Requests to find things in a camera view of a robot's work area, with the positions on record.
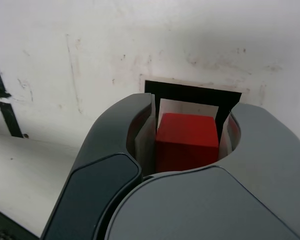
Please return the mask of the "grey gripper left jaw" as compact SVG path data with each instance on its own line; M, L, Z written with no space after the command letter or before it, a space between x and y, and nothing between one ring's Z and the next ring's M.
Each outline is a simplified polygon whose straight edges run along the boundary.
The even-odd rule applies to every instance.
M135 138L152 114L154 96L135 93L90 128L43 230L43 240L102 240L117 206L142 181Z

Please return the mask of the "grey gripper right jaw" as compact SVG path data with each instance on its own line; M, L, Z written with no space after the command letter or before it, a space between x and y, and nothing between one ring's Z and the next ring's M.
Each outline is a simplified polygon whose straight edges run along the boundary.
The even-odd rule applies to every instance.
M237 104L236 148L206 167L154 174L115 210L107 240L300 240L300 140Z

